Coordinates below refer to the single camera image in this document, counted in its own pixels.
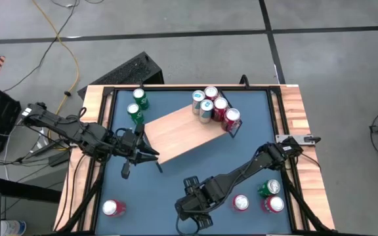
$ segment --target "blue table surface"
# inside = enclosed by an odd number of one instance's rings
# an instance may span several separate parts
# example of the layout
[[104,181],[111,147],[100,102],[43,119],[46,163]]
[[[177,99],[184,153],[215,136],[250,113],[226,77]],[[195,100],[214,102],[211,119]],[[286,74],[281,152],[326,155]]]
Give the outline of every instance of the blue table surface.
[[[234,108],[240,110],[243,125],[233,139],[229,134],[216,138],[200,147],[162,164],[161,174],[155,163],[142,163],[131,167],[128,180],[121,177],[125,162],[112,157],[106,165],[100,208],[96,225],[98,235],[176,235],[177,199],[184,197],[183,180],[198,176],[200,181],[218,174],[226,174],[246,163],[255,150],[266,142],[274,141],[268,101],[264,91],[225,91]],[[192,102],[188,91],[148,91],[150,107],[143,112],[145,123],[183,108]],[[135,127],[126,112],[133,103],[131,91],[119,91],[115,103],[112,130]],[[261,208],[257,186],[269,179],[280,183],[278,171],[262,170],[237,185],[226,202],[210,213],[214,225],[201,234],[258,234],[291,233],[287,208],[271,214]],[[284,187],[278,194],[284,201]],[[249,199],[245,212],[236,212],[232,199],[244,194]],[[118,218],[107,217],[102,204],[117,199],[127,204],[127,212]],[[179,221],[179,229],[192,233],[196,225],[192,220]]]

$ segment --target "yellow cable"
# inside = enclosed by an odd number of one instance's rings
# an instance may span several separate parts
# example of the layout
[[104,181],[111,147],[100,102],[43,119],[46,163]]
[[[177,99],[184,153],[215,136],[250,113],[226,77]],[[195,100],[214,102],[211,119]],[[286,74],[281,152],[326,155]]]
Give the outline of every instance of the yellow cable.
[[[56,30],[56,28],[54,27],[51,19],[49,19],[49,17],[45,14],[45,12],[39,7],[39,5],[36,3],[35,0],[32,0],[33,1],[33,4],[37,7],[37,9],[43,14],[43,16],[46,18],[47,22],[51,25],[53,31],[55,31],[55,34],[56,34],[56,38],[59,40],[59,43],[64,46],[64,48],[66,50],[68,50],[68,52],[70,52],[74,62],[75,62],[75,68],[77,69],[77,77],[75,78],[75,81],[73,82],[73,84],[71,85],[70,89],[68,89],[68,92],[71,92],[71,90],[73,90],[75,88],[75,86],[77,85],[78,81],[79,81],[79,66],[78,66],[78,61],[77,61],[77,58],[75,57],[75,55],[72,53],[72,51],[62,42],[62,40],[60,40],[60,37],[59,37],[59,33],[58,31]],[[56,110],[55,114],[59,114],[59,111],[61,110],[62,106],[64,105],[65,101],[67,99],[67,96],[64,95],[64,99],[62,99],[61,103],[59,104],[58,106],[58,109]],[[48,132],[48,137],[50,138],[51,137],[51,131],[49,130]]]

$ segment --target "wooden board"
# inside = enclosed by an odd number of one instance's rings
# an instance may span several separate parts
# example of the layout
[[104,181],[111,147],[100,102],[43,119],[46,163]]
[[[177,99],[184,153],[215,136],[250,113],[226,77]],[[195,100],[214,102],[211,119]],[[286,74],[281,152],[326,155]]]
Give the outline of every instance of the wooden board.
[[158,163],[162,164],[226,132],[220,122],[200,122],[189,105],[149,122],[145,133],[151,147],[160,153]]
[[[207,85],[145,85],[145,87],[156,87],[156,88],[167,88],[167,87],[194,87],[194,86],[207,86]],[[244,87],[244,85],[208,85],[208,86],[218,86],[218,87]],[[303,100],[301,98],[301,93],[298,85],[251,85],[251,87],[257,86],[280,86],[282,91],[282,100],[285,108],[285,114],[287,116],[287,121],[289,123],[289,131],[291,134],[310,134],[310,129],[307,125],[305,128],[304,121],[307,121],[306,112],[303,105]],[[84,122],[97,122],[98,113],[100,112],[102,95],[103,95],[103,88],[104,87],[117,87],[117,88],[138,88],[139,85],[89,85],[87,87],[87,93],[85,96],[83,107],[87,108],[87,113],[84,117],[81,118]],[[282,122],[281,116],[279,112],[278,103],[276,100],[276,96],[272,96],[272,102],[274,104],[275,115],[277,118],[278,130],[280,134],[283,134],[284,131],[282,130]],[[103,116],[103,125],[107,125],[107,120],[109,116],[109,107],[111,106],[110,102],[106,102],[106,108]],[[313,159],[317,160],[316,152],[314,147],[305,148],[305,154],[309,155]],[[81,151],[79,149],[74,149],[71,155],[71,164],[70,164],[70,173],[74,173],[76,168],[76,164],[78,160],[82,156]],[[80,202],[83,198],[83,192],[85,188],[85,179],[88,173],[88,162],[89,158],[85,158],[77,171],[77,177],[75,179],[75,187],[74,187],[74,198],[73,198],[73,205],[72,205],[72,212],[79,206]],[[329,208],[329,204],[327,202],[326,191],[324,189],[322,175],[320,174],[318,167],[313,165],[312,163],[308,162],[307,160],[300,158],[299,164],[297,165],[299,169],[299,177],[301,188],[303,191],[303,196],[305,201],[308,203],[310,208],[315,212],[317,217],[325,224],[327,227],[334,229],[333,220],[331,211]],[[94,168],[93,174],[93,182],[96,178],[98,173],[99,165],[96,165]],[[71,203],[71,196],[72,196],[72,174],[69,175],[69,178],[66,179],[69,181],[68,185],[68,196],[66,194],[66,185],[64,184],[64,189],[62,191],[62,197],[59,202],[58,207],[58,214],[56,215],[56,222],[58,221],[59,217],[62,214],[62,209],[64,207],[64,203],[66,200],[66,207],[64,217],[62,218],[58,229],[61,228],[68,220],[68,213],[71,211],[70,203]],[[295,203],[294,198],[293,201],[293,208],[295,213],[295,221],[297,223],[297,229],[302,229],[303,226],[301,225],[301,218],[299,214],[299,207]],[[84,230],[90,229],[91,224],[91,213],[93,212],[94,207],[94,198],[89,203],[87,207],[87,213],[85,215],[85,223],[84,223]]]

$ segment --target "green soda can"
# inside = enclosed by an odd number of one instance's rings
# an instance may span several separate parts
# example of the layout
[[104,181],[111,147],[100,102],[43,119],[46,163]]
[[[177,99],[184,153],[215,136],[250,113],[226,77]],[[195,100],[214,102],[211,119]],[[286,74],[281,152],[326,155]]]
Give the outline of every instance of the green soda can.
[[258,187],[257,192],[262,197],[269,197],[280,192],[280,183],[276,180],[268,180]]
[[145,94],[145,91],[143,91],[141,88],[135,89],[133,96],[136,103],[140,106],[141,109],[147,109],[150,106],[150,103],[147,99],[147,95]]
[[144,116],[138,104],[129,104],[127,111],[135,124],[142,124],[144,122]]

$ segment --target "wooden table edge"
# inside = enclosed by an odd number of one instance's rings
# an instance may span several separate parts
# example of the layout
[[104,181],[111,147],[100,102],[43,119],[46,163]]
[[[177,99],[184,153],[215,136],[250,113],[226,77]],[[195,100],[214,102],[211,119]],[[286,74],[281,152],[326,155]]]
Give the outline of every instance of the wooden table edge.
[[[145,85],[147,88],[159,88],[159,87],[206,87],[206,86],[216,86],[216,87],[244,87],[245,85],[234,85],[234,84],[196,84],[196,85]],[[87,92],[85,95],[83,107],[87,108],[86,114],[81,118],[81,121],[83,122],[97,122],[98,121],[98,116],[100,113],[100,107],[102,103],[102,96],[103,96],[103,90],[105,87],[115,87],[115,88],[138,88],[139,85],[89,85],[87,87]],[[306,113],[303,105],[303,99],[301,98],[301,93],[299,90],[298,85],[264,85],[264,84],[253,84],[250,85],[250,87],[280,87],[281,92],[282,92],[282,97],[283,97],[283,104],[284,104],[284,109],[285,109],[285,114],[288,113],[293,113],[293,111],[300,113],[301,115],[304,114],[301,118],[300,121],[305,121],[305,122],[297,122],[298,119],[290,119],[290,116],[287,115],[287,121],[289,123],[289,131],[290,134],[310,134],[310,129],[308,127],[308,122],[306,118]],[[275,115],[277,117],[277,125],[278,129],[282,129],[282,120],[279,115],[279,107],[278,104],[276,103],[274,96],[272,97],[272,102],[274,104],[274,109],[275,109]],[[109,117],[109,112],[110,112],[110,106],[112,104],[112,95],[108,95],[108,101],[106,102],[106,107],[104,109],[104,115],[103,115],[103,121],[102,124],[104,127],[107,127],[107,120]],[[290,106],[292,104],[295,104],[298,106],[300,109],[291,109]],[[294,124],[300,124],[300,128],[297,128],[294,126]],[[309,147],[306,150],[308,155],[311,155],[316,161],[317,161],[317,156],[314,147]],[[67,204],[65,207],[64,211],[64,216],[62,217],[59,226],[57,229],[60,229],[67,221],[67,217],[71,211],[70,208],[70,199],[71,199],[71,192],[72,192],[72,174],[75,171],[76,164],[78,160],[81,158],[82,152],[81,150],[75,148],[72,151],[71,154],[71,159],[70,159],[70,165],[69,165],[69,171],[70,171],[70,177],[65,179],[65,181],[68,181],[68,197],[67,197]],[[85,181],[87,179],[87,173],[89,170],[89,158],[86,157],[84,160],[82,160],[79,170],[77,171],[77,176],[75,178],[75,187],[74,187],[74,197],[73,197],[73,203],[72,203],[72,210],[74,213],[74,210],[79,206],[80,202],[83,199],[83,191],[84,191],[84,186],[85,186]],[[316,167],[313,168],[313,166],[310,166],[308,168],[301,167],[302,169],[299,169],[299,174],[300,174],[300,179],[302,177],[302,174],[305,174],[304,172],[311,171],[316,175]],[[95,181],[96,175],[98,173],[98,165],[94,167],[93,171],[93,182]],[[318,172],[317,173],[317,184],[313,183],[313,186],[310,187],[310,184],[307,182],[307,180],[301,180],[301,187],[303,191],[303,197],[306,200],[306,202],[309,204],[311,209],[315,212],[317,217],[321,219],[321,221],[329,228],[334,228],[333,225],[333,219],[331,215],[331,211],[329,208],[329,203],[327,201],[327,196],[325,192],[325,188],[323,185],[323,180],[322,180],[322,175]],[[318,190],[320,191],[321,195],[319,197],[314,197],[313,194],[307,194],[310,189]],[[62,196],[61,200],[59,203],[58,207],[58,212],[56,215],[56,223],[59,221],[59,217],[62,214],[63,208],[64,208],[64,203],[65,203],[65,197],[66,197],[66,184],[64,184],[64,188],[62,190]],[[294,215],[295,215],[295,221],[297,225],[297,229],[302,229],[303,225],[301,223],[301,217],[299,214],[299,207],[296,204],[294,198],[291,196],[291,201],[293,202],[293,210],[294,210]],[[314,200],[318,199],[318,206],[316,207],[314,204]],[[90,229],[90,223],[91,223],[91,214],[93,213],[93,206],[94,206],[94,198],[92,201],[89,203],[89,206],[87,207],[86,215],[85,215],[85,223],[84,223],[84,228],[83,230],[89,230]]]

